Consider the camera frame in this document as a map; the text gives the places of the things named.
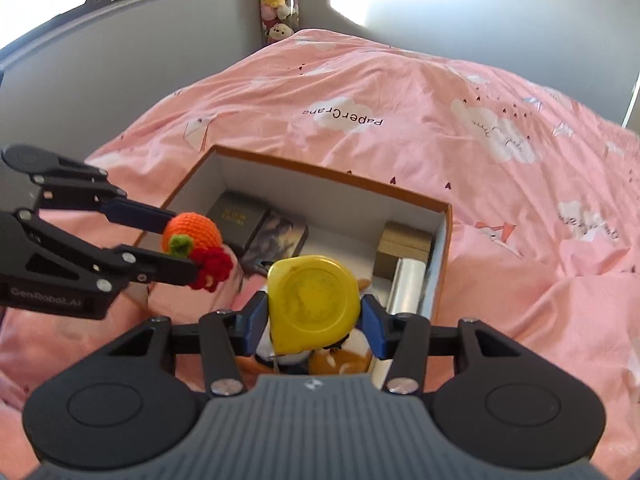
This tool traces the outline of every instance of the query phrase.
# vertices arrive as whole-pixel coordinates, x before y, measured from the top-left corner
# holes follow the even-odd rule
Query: window frame
[[[120,4],[121,2],[126,2],[127,0],[86,0],[84,4],[75,7],[74,9],[68,10],[67,12],[63,12],[62,14],[58,14],[54,16],[50,20],[44,22],[37,27],[32,28],[29,32],[21,35],[19,38],[16,38],[11,43],[8,43],[4,47],[0,48],[0,62],[3,62],[7,57],[11,54],[20,50],[21,48],[27,46],[32,41],[37,40],[38,38],[52,32],[56,28],[62,27],[73,20],[76,20],[90,12],[94,12],[96,10],[103,9],[107,6],[113,4]]]

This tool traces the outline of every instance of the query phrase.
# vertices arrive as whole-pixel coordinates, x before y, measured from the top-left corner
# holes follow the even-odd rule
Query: gray grip pad
[[[178,446],[116,472],[44,464],[29,480],[605,480],[588,460],[544,472],[480,462],[449,443],[419,399],[368,375],[262,376],[210,401]]]

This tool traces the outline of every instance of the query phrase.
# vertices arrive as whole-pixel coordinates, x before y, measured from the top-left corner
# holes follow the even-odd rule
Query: crocheted orange
[[[180,213],[164,228],[162,251],[187,258],[194,249],[210,249],[222,245],[222,235],[206,216]]]

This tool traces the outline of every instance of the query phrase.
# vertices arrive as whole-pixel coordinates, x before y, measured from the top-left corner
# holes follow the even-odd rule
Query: bed
[[[303,30],[175,91],[88,162],[164,205],[214,144],[327,166],[451,203],[433,322],[479,317],[587,383],[606,404],[593,463],[640,466],[639,139],[562,93],[497,68]],[[46,218],[99,246],[140,233],[91,213]],[[30,391],[144,317],[8,310],[0,327],[0,472],[36,464]],[[430,364],[434,387],[451,374]]]

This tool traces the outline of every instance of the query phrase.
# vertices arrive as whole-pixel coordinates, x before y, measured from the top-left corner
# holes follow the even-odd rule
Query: crocheted red flower
[[[209,292],[214,292],[219,283],[229,279],[234,268],[231,256],[226,254],[222,247],[194,249],[189,254],[189,258],[200,269],[198,277],[190,285],[195,290],[204,288]]]

